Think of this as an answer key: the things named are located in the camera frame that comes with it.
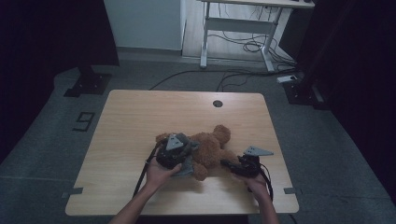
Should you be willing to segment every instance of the teddy bear leg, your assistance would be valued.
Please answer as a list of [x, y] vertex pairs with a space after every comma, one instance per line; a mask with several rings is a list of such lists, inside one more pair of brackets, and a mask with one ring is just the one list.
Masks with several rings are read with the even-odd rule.
[[195, 177], [196, 180], [203, 181], [207, 177], [207, 170], [202, 165], [195, 161], [192, 162], [193, 173], [192, 175]]

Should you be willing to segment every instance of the floor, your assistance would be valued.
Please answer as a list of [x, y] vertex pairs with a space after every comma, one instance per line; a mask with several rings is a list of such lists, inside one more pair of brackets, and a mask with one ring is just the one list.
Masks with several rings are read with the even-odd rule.
[[[111, 217], [70, 217], [64, 209], [108, 93], [148, 90], [175, 73], [202, 71], [194, 59], [125, 52], [120, 67], [94, 69], [112, 74], [104, 95], [63, 97], [78, 70], [58, 75], [48, 103], [0, 165], [1, 223], [107, 223]], [[217, 60], [206, 72], [173, 77], [154, 90], [215, 91], [223, 74], [214, 71], [224, 69], [262, 70], [256, 63]], [[224, 83], [233, 84], [224, 91], [265, 97], [300, 205], [296, 214], [279, 214], [281, 223], [396, 223], [394, 204], [333, 114], [290, 105], [276, 83], [281, 76], [233, 77]], [[87, 132], [73, 131], [80, 112], [95, 113]], [[222, 223], [221, 217], [214, 220]], [[248, 223], [260, 223], [259, 217], [249, 215]]]

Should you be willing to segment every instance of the metal bracket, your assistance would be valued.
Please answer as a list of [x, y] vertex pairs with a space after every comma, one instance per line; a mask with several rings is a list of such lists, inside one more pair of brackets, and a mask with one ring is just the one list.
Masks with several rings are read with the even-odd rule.
[[183, 147], [184, 144], [176, 138], [174, 133], [169, 135], [168, 144], [166, 145], [166, 150], [172, 150], [178, 147]]
[[244, 154], [249, 156], [272, 156], [274, 152], [250, 146], [244, 151]]

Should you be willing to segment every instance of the brown teddy bear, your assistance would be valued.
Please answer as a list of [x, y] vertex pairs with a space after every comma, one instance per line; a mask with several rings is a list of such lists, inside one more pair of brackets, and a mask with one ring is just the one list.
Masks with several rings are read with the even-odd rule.
[[[169, 136], [163, 133], [156, 137], [156, 142]], [[224, 144], [230, 141], [230, 129], [218, 125], [213, 133], [198, 133], [189, 137], [191, 141], [199, 142], [198, 149], [192, 154], [192, 175], [195, 179], [203, 181], [206, 179], [208, 169], [220, 167], [220, 160], [228, 160], [239, 163], [238, 158], [230, 150], [223, 149]]]

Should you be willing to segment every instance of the wooden table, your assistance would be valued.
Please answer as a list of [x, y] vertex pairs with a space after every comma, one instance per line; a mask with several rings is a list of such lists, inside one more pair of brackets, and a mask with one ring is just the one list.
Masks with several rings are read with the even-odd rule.
[[[215, 107], [214, 101], [222, 101]], [[193, 91], [112, 91], [93, 135], [75, 188], [69, 216], [115, 215], [132, 198], [144, 161], [160, 133], [192, 135], [212, 132], [217, 124], [230, 128], [225, 148], [237, 155], [249, 146], [271, 150], [261, 157], [270, 171], [278, 213], [295, 213], [299, 205], [292, 188], [264, 98], [258, 93]], [[258, 206], [243, 183], [223, 169], [199, 182], [173, 177], [147, 203], [142, 215], [257, 214]]]
[[[264, 46], [262, 46], [261, 53], [264, 58], [265, 65], [269, 72], [274, 72], [275, 69], [272, 64], [272, 57], [269, 53], [271, 42], [274, 38], [276, 27], [282, 13], [283, 8], [313, 8], [315, 4], [311, 1], [309, 3], [291, 0], [199, 0], [206, 3], [205, 26], [204, 26], [204, 42], [201, 49], [200, 66], [206, 68], [207, 61], [207, 33], [209, 30], [213, 31], [228, 31], [239, 33], [251, 33], [268, 35]], [[211, 18], [209, 17], [210, 3], [225, 3], [237, 5], [254, 5], [263, 7], [278, 7], [276, 17], [273, 21], [252, 21], [252, 20], [236, 20], [227, 18]]]

